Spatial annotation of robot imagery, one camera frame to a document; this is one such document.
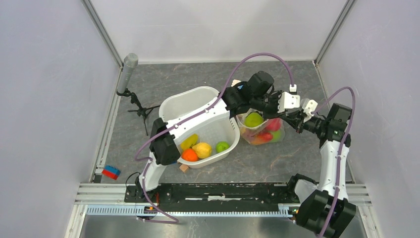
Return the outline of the green pear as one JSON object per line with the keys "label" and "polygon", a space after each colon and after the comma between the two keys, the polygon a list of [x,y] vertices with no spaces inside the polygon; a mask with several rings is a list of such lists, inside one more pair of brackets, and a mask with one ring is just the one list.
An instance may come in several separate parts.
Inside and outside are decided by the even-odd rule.
{"label": "green pear", "polygon": [[271,139],[270,142],[274,143],[274,142],[281,141],[282,136],[283,136],[283,132],[281,130],[272,131],[271,135],[272,135],[272,139]]}

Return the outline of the clear dotted zip bag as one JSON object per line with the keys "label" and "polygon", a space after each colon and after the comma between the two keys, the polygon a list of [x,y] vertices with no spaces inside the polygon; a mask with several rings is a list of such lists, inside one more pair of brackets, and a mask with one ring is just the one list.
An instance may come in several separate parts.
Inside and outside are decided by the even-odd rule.
{"label": "clear dotted zip bag", "polygon": [[[243,114],[239,114],[239,115],[237,115],[236,116],[236,120],[237,120],[237,122],[238,122],[238,125],[239,125],[239,128],[241,128],[241,127],[246,127],[245,125],[244,125],[244,120],[245,120],[245,117],[248,115],[248,114],[250,114],[251,112],[257,112],[257,113],[259,113],[261,116],[263,116],[262,115],[262,112],[259,112],[259,111],[257,111],[257,110],[254,110],[254,109],[250,109],[250,110],[248,110],[246,113],[243,113]],[[264,119],[264,123],[262,123],[261,125],[259,125],[259,126],[257,126],[257,127],[253,127],[253,128],[251,128],[251,129],[253,129],[253,130],[255,130],[256,131],[256,134],[258,134],[258,133],[260,133],[260,132],[268,132],[267,130],[265,130],[265,127],[266,127],[266,124],[267,124],[267,122],[268,122],[268,120],[269,119]],[[285,131],[284,131],[284,125],[283,125],[283,121],[281,120],[281,129],[280,129],[282,132],[283,132],[283,136],[282,136],[282,139],[281,139],[281,141],[284,139],[284,137],[285,137]]]}

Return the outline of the green apple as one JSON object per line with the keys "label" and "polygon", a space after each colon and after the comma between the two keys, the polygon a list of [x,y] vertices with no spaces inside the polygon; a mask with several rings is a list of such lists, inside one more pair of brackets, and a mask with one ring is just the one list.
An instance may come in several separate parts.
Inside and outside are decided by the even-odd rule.
{"label": "green apple", "polygon": [[251,112],[245,117],[245,120],[244,120],[244,125],[250,128],[257,127],[261,125],[262,123],[264,123],[264,119],[257,112]]}

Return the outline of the red orange mango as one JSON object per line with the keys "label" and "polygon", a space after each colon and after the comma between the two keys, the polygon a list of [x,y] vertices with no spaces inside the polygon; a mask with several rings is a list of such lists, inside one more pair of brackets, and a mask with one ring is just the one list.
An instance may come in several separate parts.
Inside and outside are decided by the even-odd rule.
{"label": "red orange mango", "polygon": [[251,140],[252,145],[261,145],[269,143],[273,139],[273,135],[270,132],[260,132],[256,134]]}

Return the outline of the red grape bunch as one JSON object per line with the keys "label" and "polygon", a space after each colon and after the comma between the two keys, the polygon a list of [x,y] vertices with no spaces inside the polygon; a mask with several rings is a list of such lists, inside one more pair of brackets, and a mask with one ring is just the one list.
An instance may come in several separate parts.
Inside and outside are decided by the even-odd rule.
{"label": "red grape bunch", "polygon": [[245,140],[252,141],[254,139],[256,131],[251,128],[241,127],[240,134]]}

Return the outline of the red apple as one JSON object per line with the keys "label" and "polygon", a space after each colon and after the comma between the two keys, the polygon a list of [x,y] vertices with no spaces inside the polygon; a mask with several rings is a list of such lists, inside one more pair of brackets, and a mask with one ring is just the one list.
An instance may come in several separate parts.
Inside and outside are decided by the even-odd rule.
{"label": "red apple", "polygon": [[265,130],[270,131],[270,132],[278,131],[280,129],[281,129],[280,118],[269,119],[265,127]]}

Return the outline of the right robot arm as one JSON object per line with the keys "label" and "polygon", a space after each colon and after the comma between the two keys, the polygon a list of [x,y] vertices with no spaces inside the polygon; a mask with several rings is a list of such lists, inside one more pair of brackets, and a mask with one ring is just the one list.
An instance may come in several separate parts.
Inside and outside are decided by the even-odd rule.
{"label": "right robot arm", "polygon": [[300,110],[289,114],[285,122],[301,133],[304,130],[319,139],[321,174],[319,183],[296,174],[286,188],[286,196],[301,206],[295,215],[297,225],[323,238],[338,238],[356,214],[346,191],[346,158],[351,136],[345,133],[352,109],[334,103],[326,117],[304,120]]}

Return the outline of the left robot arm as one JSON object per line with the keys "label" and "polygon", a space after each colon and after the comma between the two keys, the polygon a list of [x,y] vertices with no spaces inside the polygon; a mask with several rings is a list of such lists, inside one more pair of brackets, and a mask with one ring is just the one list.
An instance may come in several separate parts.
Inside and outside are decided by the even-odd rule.
{"label": "left robot arm", "polygon": [[150,149],[149,162],[139,176],[141,185],[137,188],[137,196],[144,202],[154,199],[166,166],[181,157],[180,141],[187,134],[215,122],[231,121],[231,118],[249,109],[262,112],[265,119],[272,119],[280,118],[288,110],[299,107],[300,96],[297,95],[297,86],[294,83],[290,84],[287,92],[266,96],[267,90],[273,85],[272,81],[273,78],[268,73],[260,71],[248,81],[225,87],[207,105],[184,116],[169,122],[158,118],[154,122],[152,135],[146,142]]}

